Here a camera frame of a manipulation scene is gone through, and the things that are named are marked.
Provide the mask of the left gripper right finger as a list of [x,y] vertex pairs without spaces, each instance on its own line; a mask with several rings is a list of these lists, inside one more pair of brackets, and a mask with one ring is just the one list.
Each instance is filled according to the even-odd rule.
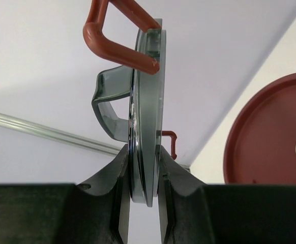
[[296,186],[207,185],[160,151],[163,243],[296,243]]

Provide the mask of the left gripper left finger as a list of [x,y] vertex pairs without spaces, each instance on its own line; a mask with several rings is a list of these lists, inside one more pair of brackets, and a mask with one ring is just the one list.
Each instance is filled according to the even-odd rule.
[[127,243],[128,148],[76,184],[0,184],[0,243]]

